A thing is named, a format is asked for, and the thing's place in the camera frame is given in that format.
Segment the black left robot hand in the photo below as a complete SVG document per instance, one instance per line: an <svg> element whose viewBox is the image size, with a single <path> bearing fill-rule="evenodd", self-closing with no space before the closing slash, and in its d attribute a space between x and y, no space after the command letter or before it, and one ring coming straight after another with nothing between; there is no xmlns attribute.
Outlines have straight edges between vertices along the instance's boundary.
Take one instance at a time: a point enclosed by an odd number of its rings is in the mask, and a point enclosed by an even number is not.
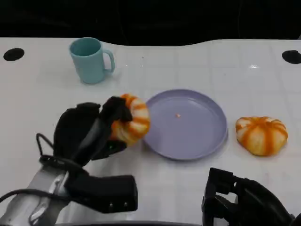
<svg viewBox="0 0 301 226"><path fill-rule="evenodd" d="M110 97L103 105L85 102L69 108L56 125L53 155L80 166L108 158L127 147L124 141L111 138L113 123L132 119L121 97Z"/></svg>

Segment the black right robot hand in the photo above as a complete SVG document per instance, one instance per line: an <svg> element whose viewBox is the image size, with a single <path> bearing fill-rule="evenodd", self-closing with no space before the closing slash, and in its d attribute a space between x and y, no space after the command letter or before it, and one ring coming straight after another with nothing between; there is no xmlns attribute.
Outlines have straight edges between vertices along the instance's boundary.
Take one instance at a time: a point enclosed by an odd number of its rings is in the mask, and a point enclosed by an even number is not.
<svg viewBox="0 0 301 226"><path fill-rule="evenodd" d="M211 168L202 200L202 223L216 218L230 226L289 226L295 220L282 202L257 181Z"/></svg>

